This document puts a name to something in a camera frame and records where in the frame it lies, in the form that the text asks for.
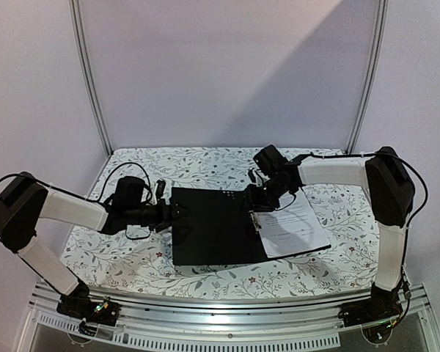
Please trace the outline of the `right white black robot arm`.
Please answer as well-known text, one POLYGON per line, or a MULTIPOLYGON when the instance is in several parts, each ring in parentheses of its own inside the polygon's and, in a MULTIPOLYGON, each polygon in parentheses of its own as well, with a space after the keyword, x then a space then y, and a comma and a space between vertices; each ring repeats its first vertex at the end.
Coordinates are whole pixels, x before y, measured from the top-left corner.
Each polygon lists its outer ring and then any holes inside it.
POLYGON ((254 162, 268 179, 261 186, 246 187, 243 206, 250 211, 278 210, 281 196, 315 184, 359 186, 365 191, 378 223, 378 267, 370 297, 341 305, 338 317, 345 326, 376 322, 385 329, 396 327, 405 316, 398 293, 405 286, 403 264, 415 185, 394 149, 360 155, 309 153, 287 160, 269 145, 254 162))

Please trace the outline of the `silver folder clip mechanism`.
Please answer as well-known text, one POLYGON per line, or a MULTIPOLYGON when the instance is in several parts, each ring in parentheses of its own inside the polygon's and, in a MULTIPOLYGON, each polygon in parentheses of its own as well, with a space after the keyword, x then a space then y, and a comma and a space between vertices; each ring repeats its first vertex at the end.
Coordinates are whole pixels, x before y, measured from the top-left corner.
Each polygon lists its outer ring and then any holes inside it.
POLYGON ((254 225, 255 232, 259 232, 262 229, 262 226, 257 214, 255 212, 249 212, 249 215, 252 220, 252 224, 254 225))

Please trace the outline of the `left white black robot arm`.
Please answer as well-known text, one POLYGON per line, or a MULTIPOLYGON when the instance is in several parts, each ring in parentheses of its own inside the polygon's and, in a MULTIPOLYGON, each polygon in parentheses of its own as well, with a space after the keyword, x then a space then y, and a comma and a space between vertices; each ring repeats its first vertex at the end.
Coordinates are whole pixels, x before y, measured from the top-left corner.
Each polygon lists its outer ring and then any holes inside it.
POLYGON ((85 323, 115 326, 120 305, 90 298, 88 286, 37 236, 42 219, 116 235, 129 226, 160 232, 189 214, 175 200, 165 200, 142 179, 123 177, 104 202, 54 188, 28 172, 11 174, 0 193, 0 241, 60 295, 57 312, 85 323))

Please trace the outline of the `black clip folder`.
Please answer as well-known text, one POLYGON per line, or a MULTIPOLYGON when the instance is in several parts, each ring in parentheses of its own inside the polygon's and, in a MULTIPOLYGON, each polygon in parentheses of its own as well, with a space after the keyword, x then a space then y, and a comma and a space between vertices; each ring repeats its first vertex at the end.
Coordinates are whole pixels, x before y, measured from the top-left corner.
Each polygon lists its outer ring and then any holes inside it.
POLYGON ((173 188, 170 202, 189 209, 172 225, 175 265, 245 265, 270 260, 249 211, 242 208, 243 192, 173 188))

